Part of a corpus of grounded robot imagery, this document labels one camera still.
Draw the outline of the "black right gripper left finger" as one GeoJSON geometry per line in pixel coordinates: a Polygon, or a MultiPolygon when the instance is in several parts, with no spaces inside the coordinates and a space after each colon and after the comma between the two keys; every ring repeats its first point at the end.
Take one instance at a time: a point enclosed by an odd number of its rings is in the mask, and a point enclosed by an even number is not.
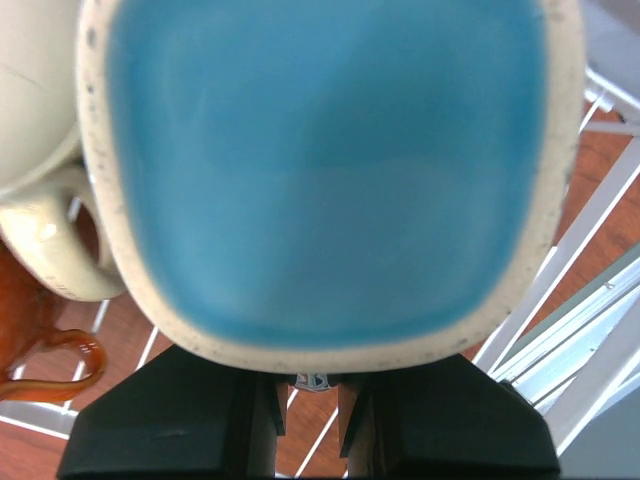
{"type": "Polygon", "coordinates": [[[171,347],[85,407],[60,479],[271,479],[286,382],[171,347]]]}

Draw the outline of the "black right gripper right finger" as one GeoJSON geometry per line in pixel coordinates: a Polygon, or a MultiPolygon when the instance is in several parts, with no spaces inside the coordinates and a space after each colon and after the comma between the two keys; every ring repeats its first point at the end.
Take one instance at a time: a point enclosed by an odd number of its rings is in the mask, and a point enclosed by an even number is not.
{"type": "Polygon", "coordinates": [[[464,357],[337,378],[351,479],[558,479],[547,423],[464,357]]]}

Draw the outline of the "orange black patterned mug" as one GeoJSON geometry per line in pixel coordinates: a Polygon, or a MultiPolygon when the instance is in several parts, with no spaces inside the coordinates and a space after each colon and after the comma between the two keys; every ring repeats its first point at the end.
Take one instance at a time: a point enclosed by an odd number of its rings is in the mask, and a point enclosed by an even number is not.
{"type": "Polygon", "coordinates": [[[61,402],[95,385],[108,358],[102,344],[88,332],[61,330],[57,321],[63,299],[44,287],[1,246],[1,399],[61,402]],[[68,349],[85,363],[86,375],[75,381],[15,379],[14,371],[34,353],[68,349]]]}

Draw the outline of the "blue floral mug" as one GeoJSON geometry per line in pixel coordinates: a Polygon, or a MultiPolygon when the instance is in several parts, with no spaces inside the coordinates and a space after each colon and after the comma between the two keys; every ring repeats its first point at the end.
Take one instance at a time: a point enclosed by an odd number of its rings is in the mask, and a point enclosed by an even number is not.
{"type": "Polygon", "coordinates": [[[576,1],[85,1],[97,209],[151,322],[283,374],[429,363],[489,336],[561,218],[576,1]]]}

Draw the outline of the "beige round mug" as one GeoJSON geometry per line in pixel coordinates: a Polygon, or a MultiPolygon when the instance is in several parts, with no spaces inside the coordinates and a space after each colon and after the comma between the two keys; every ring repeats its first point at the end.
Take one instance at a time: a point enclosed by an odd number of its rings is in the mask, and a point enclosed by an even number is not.
{"type": "Polygon", "coordinates": [[[1,235],[45,287],[76,301],[122,294],[83,163],[77,1],[1,4],[1,235]]]}

